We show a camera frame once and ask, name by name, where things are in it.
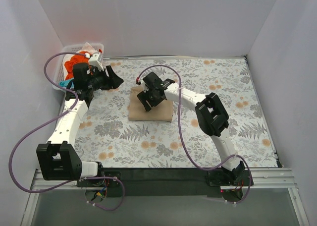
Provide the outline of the beige t shirt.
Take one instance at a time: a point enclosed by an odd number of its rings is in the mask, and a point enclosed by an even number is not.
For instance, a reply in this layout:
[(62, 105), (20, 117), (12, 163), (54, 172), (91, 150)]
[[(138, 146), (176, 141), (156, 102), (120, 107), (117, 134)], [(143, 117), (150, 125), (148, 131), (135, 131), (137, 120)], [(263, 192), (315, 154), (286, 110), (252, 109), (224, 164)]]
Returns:
[(130, 89), (129, 121), (166, 121), (171, 122), (173, 118), (173, 102), (163, 100), (158, 106), (147, 112), (137, 98), (137, 94), (142, 91), (141, 86)]

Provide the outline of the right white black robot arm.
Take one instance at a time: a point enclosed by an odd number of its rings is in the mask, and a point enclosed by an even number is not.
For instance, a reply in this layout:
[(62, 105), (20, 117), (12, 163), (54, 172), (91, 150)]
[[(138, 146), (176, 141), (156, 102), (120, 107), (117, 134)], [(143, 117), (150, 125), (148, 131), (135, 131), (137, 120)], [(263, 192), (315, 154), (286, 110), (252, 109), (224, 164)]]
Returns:
[(228, 130), (229, 115), (217, 94), (193, 92), (182, 88), (180, 82), (161, 80), (154, 72), (144, 78), (137, 77), (136, 83), (142, 86), (137, 97), (148, 112), (164, 100), (177, 102), (179, 107), (195, 112), (200, 129), (212, 139), (221, 159), (219, 165), (208, 169), (215, 171), (213, 176), (217, 183), (245, 183), (245, 164), (232, 143)]

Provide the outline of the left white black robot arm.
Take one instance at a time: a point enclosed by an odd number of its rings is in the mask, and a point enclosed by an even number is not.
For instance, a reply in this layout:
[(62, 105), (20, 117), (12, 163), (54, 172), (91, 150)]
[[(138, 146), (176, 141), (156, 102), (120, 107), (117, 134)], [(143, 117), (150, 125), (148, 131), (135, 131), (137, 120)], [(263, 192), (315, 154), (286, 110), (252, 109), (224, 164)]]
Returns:
[(84, 62), (74, 65), (73, 75), (65, 97), (64, 115), (58, 120), (48, 141), (39, 144), (36, 149), (45, 180), (79, 180), (100, 175), (101, 163), (82, 161), (77, 155), (75, 138), (94, 92), (117, 89), (123, 79), (114, 73), (110, 65), (98, 70), (96, 66)]

